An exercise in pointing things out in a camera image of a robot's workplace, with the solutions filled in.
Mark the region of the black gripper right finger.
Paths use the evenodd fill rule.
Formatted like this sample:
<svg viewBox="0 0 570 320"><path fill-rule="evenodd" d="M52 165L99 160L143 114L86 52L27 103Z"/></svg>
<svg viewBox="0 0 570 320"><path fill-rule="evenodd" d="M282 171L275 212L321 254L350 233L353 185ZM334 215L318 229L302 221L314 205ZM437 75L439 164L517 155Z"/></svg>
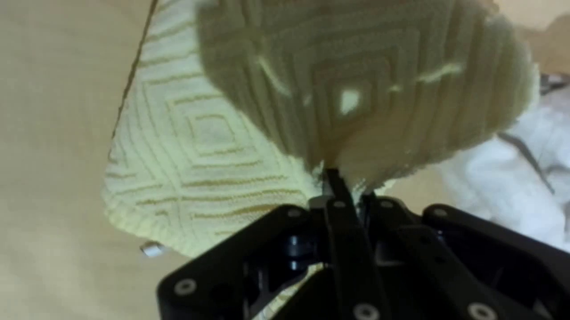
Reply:
<svg viewBox="0 0 570 320"><path fill-rule="evenodd" d="M396 197L366 194L378 244L437 293L443 320L570 320L570 254L450 205L421 215Z"/></svg>

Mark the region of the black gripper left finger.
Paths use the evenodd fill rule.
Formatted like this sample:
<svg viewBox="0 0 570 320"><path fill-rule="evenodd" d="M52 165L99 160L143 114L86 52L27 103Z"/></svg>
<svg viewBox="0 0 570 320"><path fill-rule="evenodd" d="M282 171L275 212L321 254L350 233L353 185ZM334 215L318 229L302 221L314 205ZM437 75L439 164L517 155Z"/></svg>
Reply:
<svg viewBox="0 0 570 320"><path fill-rule="evenodd" d="M277 320L382 320L366 228L341 173L320 197L282 205L158 286L161 320L254 320L288 288Z"/></svg>

